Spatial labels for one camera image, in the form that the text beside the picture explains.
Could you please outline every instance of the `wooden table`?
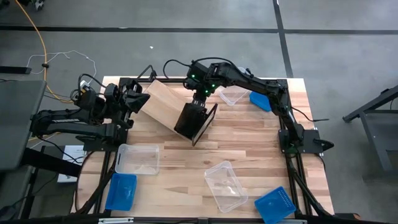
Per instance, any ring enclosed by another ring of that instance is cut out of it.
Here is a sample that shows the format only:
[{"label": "wooden table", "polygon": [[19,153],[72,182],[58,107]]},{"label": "wooden table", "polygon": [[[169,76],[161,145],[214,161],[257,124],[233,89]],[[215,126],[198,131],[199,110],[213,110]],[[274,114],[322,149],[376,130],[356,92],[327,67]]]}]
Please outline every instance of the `wooden table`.
[{"label": "wooden table", "polygon": [[[104,77],[103,84],[119,83],[120,77]],[[292,106],[311,118],[311,110],[302,78],[289,78]],[[167,84],[183,96],[192,99],[193,92],[181,83]],[[217,217],[260,218],[254,207],[255,199],[283,186],[290,194],[285,158],[279,149],[277,132],[279,119],[249,101],[247,94],[236,105],[228,106],[218,95],[208,98],[211,108],[218,103],[216,116],[195,147],[142,111],[133,114],[134,126],[129,130],[127,144],[158,144],[160,171],[158,175],[140,175],[134,205],[129,212],[113,211],[114,216],[127,217]],[[294,111],[298,123],[313,128],[313,123]],[[94,153],[86,162],[78,185],[78,208],[93,193],[100,179],[103,152]],[[311,154],[303,154],[308,188],[330,213],[333,213],[328,182],[323,164]],[[208,188],[205,170],[220,162],[230,161],[242,187],[249,195],[244,205],[228,212],[218,210]],[[297,186],[300,209],[303,197]],[[108,188],[103,195],[102,209]]]}]

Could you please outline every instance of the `blue plastic lid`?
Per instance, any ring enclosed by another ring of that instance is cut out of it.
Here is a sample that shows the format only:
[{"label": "blue plastic lid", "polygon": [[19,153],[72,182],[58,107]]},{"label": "blue plastic lid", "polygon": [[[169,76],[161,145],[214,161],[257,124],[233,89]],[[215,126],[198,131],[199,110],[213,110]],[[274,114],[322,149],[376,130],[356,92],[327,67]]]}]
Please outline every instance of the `blue plastic lid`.
[{"label": "blue plastic lid", "polygon": [[269,104],[268,97],[256,93],[255,91],[252,91],[250,93],[250,102],[254,103],[255,105],[259,106],[261,109],[269,112],[271,111],[271,106]]},{"label": "blue plastic lid", "polygon": [[283,187],[278,187],[254,201],[266,224],[275,224],[296,211],[296,207]]},{"label": "blue plastic lid", "polygon": [[137,176],[134,174],[112,175],[105,209],[130,211],[137,187]]}]

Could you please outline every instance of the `gray floor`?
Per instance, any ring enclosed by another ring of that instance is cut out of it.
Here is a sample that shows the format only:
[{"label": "gray floor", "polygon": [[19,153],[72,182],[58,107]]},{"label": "gray floor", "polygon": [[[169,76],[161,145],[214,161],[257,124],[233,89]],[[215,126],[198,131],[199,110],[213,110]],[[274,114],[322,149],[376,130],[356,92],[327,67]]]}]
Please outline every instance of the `gray floor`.
[{"label": "gray floor", "polygon": [[[279,0],[285,29],[398,29],[394,0]],[[40,26],[261,28],[276,29],[272,0],[118,0],[46,1],[42,12],[28,7]],[[0,24],[28,21],[12,5],[0,11]],[[231,33],[94,33],[43,32],[48,52],[77,50],[95,60],[97,77],[137,75],[148,64],[160,73],[163,63],[176,58],[189,62],[219,56],[249,67],[259,77],[286,77],[278,34]],[[1,31],[0,64],[25,66],[32,54],[42,54],[35,32]],[[314,118],[330,118],[317,126],[324,139],[335,143],[325,153],[326,174],[335,212],[355,212],[365,220],[397,222],[397,182],[364,183],[362,175],[378,170],[359,120],[341,117],[398,84],[398,35],[286,35],[293,75],[304,78]],[[93,74],[84,57],[62,55],[50,63],[48,82],[68,95],[81,73]],[[41,58],[31,61],[37,71]],[[170,64],[169,75],[186,69]],[[0,78],[41,79],[42,75],[0,75]],[[42,109],[69,105],[44,98]],[[78,144],[67,134],[59,144]],[[41,182],[51,178],[44,175]],[[69,190],[57,191],[59,187]],[[73,186],[56,183],[40,194],[32,215],[66,214]]]}]

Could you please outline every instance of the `gray desk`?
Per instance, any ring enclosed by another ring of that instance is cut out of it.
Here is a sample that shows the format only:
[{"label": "gray desk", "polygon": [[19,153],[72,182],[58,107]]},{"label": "gray desk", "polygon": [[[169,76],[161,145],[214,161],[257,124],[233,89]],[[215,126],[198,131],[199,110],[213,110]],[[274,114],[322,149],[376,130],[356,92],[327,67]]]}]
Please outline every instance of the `gray desk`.
[{"label": "gray desk", "polygon": [[30,116],[41,104],[45,81],[0,83],[0,171],[16,169],[29,138]]}]

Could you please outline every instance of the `clear plastic container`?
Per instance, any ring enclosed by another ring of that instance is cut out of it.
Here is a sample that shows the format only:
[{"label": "clear plastic container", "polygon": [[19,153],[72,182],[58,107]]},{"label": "clear plastic container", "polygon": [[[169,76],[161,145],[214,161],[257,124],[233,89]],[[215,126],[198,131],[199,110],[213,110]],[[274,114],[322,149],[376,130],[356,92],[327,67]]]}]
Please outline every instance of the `clear plastic container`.
[{"label": "clear plastic container", "polygon": [[[238,67],[243,73],[246,70],[243,67]],[[238,100],[240,100],[249,90],[239,86],[229,86],[220,91],[220,98],[225,101],[227,105],[233,106]]]},{"label": "clear plastic container", "polygon": [[228,161],[206,170],[205,180],[222,212],[229,212],[248,200],[247,193],[242,189],[232,164]]},{"label": "clear plastic container", "polygon": [[115,171],[119,174],[159,173],[159,147],[157,145],[121,144],[116,158]]}]

